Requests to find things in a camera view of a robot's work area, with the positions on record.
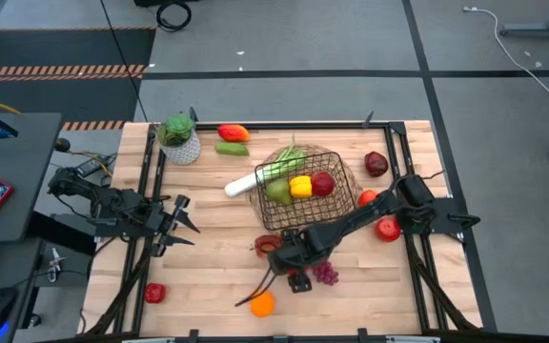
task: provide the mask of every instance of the red tomato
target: red tomato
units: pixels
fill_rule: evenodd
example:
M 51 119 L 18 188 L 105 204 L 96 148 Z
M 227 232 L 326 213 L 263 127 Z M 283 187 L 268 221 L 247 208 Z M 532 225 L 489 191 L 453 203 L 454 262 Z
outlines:
M 388 215 L 376 221 L 376 236 L 385 242 L 393 242 L 401 235 L 401 229 L 395 217 Z
M 369 202 L 376 199 L 376 196 L 378 195 L 377 192 L 374 192 L 372 190 L 364 191 L 359 196 L 359 206 L 366 206 Z
M 150 283 L 145 289 L 145 301 L 150 304 L 157 304 L 164 299 L 166 293 L 164 285 Z

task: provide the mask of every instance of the wooden table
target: wooden table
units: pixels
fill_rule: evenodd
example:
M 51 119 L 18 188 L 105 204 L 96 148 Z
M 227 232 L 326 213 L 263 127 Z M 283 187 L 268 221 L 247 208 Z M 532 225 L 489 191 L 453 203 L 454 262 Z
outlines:
M 430 175 L 441 171 L 430 123 L 407 121 L 405 126 L 416 173 Z M 147 130 L 148 124 L 124 127 L 114 187 L 136 189 Z M 187 210 L 202 233 L 180 226 L 175 234 L 196 245 L 175 245 L 162 258 L 152 259 L 149 282 L 165 284 L 168 293 L 163 303 L 146 304 L 141 336 L 188 336 L 190 329 L 199 329 L 201 336 L 355 335 L 357 328 L 367 328 L 369 334 L 420 333 L 403 240 L 383 243 L 371 230 L 349 235 L 335 249 L 330 260 L 340 273 L 340 282 L 333 287 L 314 282 L 311 292 L 293 294 L 287 280 L 280 277 L 271 287 L 276 300 L 273 315 L 258 319 L 247 306 L 234 307 L 235 302 L 253 291 L 267 269 L 267 262 L 251 251 L 255 238 L 266 231 L 257 220 L 248 195 L 229 198 L 223 188 L 253 172 L 274 150 L 289 145 L 292 134 L 298 143 L 317 144 L 338 152 L 365 189 L 384 190 L 393 180 L 390 171 L 373 178 L 363 169 L 367 152 L 387 155 L 384 132 L 251 131 L 252 139 L 247 144 L 251 156 L 234 157 L 215 153 L 214 145 L 221 141 L 216 131 L 200 131 L 200 158 L 190 166 L 167 162 L 162 194 L 172 195 L 173 199 L 179 193 L 190 197 Z M 397 146 L 396 151 L 401 161 L 401 148 Z M 154 149 L 147 195 L 153 188 L 157 152 Z M 435 196 L 448 194 L 442 175 L 427 184 Z M 173 208 L 171 201 L 166 205 L 168 211 Z M 463 248 L 454 238 L 442 234 L 432 235 L 431 243 L 440 285 L 466 317 L 479 326 L 478 305 Z M 126 248 L 125 243 L 116 240 L 94 259 L 84 303 L 88 328 L 119 290 Z M 436 323 L 429 289 L 423 289 L 430 322 Z M 125 330 L 131 327 L 133 295 L 128 304 Z

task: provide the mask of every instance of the black metal frame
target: black metal frame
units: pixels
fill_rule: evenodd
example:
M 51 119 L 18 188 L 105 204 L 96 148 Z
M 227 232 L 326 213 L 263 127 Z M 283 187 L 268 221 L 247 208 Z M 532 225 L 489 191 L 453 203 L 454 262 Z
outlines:
M 387 152 L 389 154 L 390 164 L 392 173 L 394 175 L 394 178 L 397 179 L 401 176 L 399 164 L 397 161 L 397 151 L 395 146 L 395 136 L 398 136 L 402 155 L 403 155 L 403 163 L 406 169 L 407 173 L 415 173 L 414 164 L 412 161 L 412 155 L 410 153 L 410 146 L 408 144 L 408 137 L 406 135 L 406 128 L 403 122 L 287 122 L 287 123 L 243 123 L 243 125 L 248 130 L 349 130 L 349 129 L 367 129 L 367 130 L 383 130 L 385 134 L 385 140 L 387 143 Z M 196 123 L 196 129 L 198 131 L 213 131 L 216 130 L 219 126 L 219 123 Z M 152 144 L 153 144 L 153 137 L 150 139 L 148 138 L 146 142 L 146 149 L 144 154 L 144 163 L 143 168 L 141 171 L 141 177 L 140 177 L 140 183 L 139 183 L 139 190 L 144 191 L 145 185 L 147 184 L 147 178 L 148 178 L 148 171 L 149 171 L 149 165 L 150 165 L 150 158 L 152 155 Z M 156 177 L 154 181 L 154 188 L 153 188 L 153 197 L 160 196 L 160 189 L 162 185 L 162 178 L 163 178 L 163 170 L 164 170 L 164 164 L 165 164 L 165 156 L 164 153 L 161 151 L 158 155 L 158 167 L 156 170 Z M 406 243 L 406 249 L 412 248 L 415 249 L 415 243 L 413 236 L 410 234 L 404 235 L 405 243 Z M 144 247 L 149 246 L 151 242 L 149 242 L 150 238 L 147 238 Z M 436 265 L 434 262 L 434 257 L 431 249 L 431 244 L 429 241 L 429 234 L 422 234 L 420 237 L 421 240 L 421 247 L 423 249 L 423 256 L 425 260 L 425 265 L 427 267 L 427 270 L 429 271 L 430 275 L 436 280 L 437 282 L 437 273 L 436 273 Z M 464 248 L 467 247 L 468 244 L 475 245 L 476 242 L 471 240 L 464 243 Z M 471 269 L 471 266 L 478 265 L 479 266 L 479 259 L 476 247 L 474 247 L 470 251 L 466 251 L 467 259 L 468 259 L 468 267 Z M 132 262 L 134 260 L 134 251 L 127 252 L 127 260 L 125 261 L 123 274 L 128 275 L 130 274 L 132 270 Z M 134 308 L 134 314 L 132 319 L 132 330 L 130 333 L 132 334 L 139 334 L 139 331 L 141 329 L 141 321 L 142 321 L 142 313 L 143 313 L 143 292 L 145 290 L 145 285 L 147 283 L 148 279 L 148 272 L 149 269 L 147 269 L 141 276 L 138 288 L 137 288 L 137 297 L 135 301 L 135 308 Z M 422 285 L 421 285 L 421 279 L 418 275 L 417 271 L 413 268 L 411 268 L 411 274 L 412 274 L 412 281 L 413 281 L 413 290 L 415 293 L 415 301 L 417 304 L 417 315 L 418 315 L 418 321 L 420 324 L 420 328 L 423 333 L 427 333 L 429 331 L 432 331 L 430 325 L 429 325 L 429 319 L 428 319 L 428 313 L 427 308 L 425 304 L 425 295 L 423 293 Z M 481 274 L 481 269 L 478 269 L 478 274 L 472 272 L 473 277 L 481 277 L 483 279 L 483 275 Z M 477 301 L 480 303 L 480 301 L 483 301 L 480 299 L 479 294 L 476 294 Z M 448 323 L 446 320 L 446 315 L 444 313 L 444 310 L 442 306 L 439 304 L 437 299 L 434 297 L 434 303 L 436 304 L 436 315 L 437 315 L 437 326 L 441 331 L 448 330 Z M 124 312 L 120 311 L 118 313 L 118 317 L 116 318 L 118 320 L 116 323 L 120 323 L 119 326 L 114 327 L 114 333 L 120 333 L 122 329 L 122 322 L 124 320 Z M 365 329 L 358 328 L 358 334 L 357 336 L 294 336 L 293 341 L 294 342 L 382 342 L 387 339 L 387 336 L 384 335 L 368 335 Z M 290 336 L 284 336 L 284 337 L 200 337 L 200 342 L 287 342 L 288 339 L 291 338 Z M 188 337 L 176 337 L 175 342 L 197 342 L 198 341 L 198 330 L 191 330 Z

